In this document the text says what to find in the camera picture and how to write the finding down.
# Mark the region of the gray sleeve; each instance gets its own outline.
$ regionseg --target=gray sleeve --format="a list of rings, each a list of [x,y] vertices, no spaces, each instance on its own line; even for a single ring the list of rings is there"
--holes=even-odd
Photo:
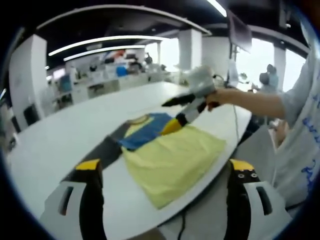
[[[313,66],[310,57],[308,57],[293,88],[287,92],[279,94],[284,106],[285,120],[288,122],[290,128],[294,126],[302,108],[307,101],[307,98],[310,94],[312,81]]]

